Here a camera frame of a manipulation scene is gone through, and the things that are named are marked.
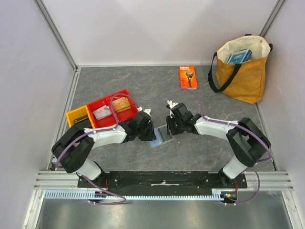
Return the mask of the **grey card holder wallet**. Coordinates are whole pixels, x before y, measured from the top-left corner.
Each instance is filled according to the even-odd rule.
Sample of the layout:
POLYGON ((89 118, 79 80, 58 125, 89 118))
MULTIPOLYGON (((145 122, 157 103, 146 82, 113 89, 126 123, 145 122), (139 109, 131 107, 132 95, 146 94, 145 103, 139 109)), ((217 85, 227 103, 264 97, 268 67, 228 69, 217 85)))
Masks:
POLYGON ((148 146, 151 148, 164 145, 176 139, 175 136, 167 134, 167 125, 162 125, 160 127, 154 128, 154 133, 156 140, 149 141, 148 143, 148 146))

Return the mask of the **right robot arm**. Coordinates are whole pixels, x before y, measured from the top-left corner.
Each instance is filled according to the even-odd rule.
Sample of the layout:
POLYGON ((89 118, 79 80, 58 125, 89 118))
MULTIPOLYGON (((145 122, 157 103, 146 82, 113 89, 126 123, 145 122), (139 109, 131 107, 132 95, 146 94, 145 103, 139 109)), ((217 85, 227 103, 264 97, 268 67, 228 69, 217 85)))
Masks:
POLYGON ((193 115, 183 103, 171 100, 167 101, 167 108, 170 110, 170 115, 166 117, 168 135, 187 132, 210 135, 229 142, 234 156, 218 176, 222 187, 230 187, 235 183, 235 178, 247 168, 272 158, 270 141, 249 118, 225 121, 203 114, 193 115))

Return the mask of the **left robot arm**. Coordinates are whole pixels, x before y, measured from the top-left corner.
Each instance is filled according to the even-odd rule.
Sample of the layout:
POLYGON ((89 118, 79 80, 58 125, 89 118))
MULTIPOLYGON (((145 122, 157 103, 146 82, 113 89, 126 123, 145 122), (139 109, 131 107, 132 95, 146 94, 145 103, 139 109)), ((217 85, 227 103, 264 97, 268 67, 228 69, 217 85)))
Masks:
POLYGON ((122 144, 138 138, 141 141, 153 141, 153 121, 151 109, 139 111, 135 118, 127 119, 117 125, 103 128, 84 128, 81 124, 73 125, 54 144, 51 151, 67 173, 78 172, 85 165, 92 149, 109 145, 122 144))

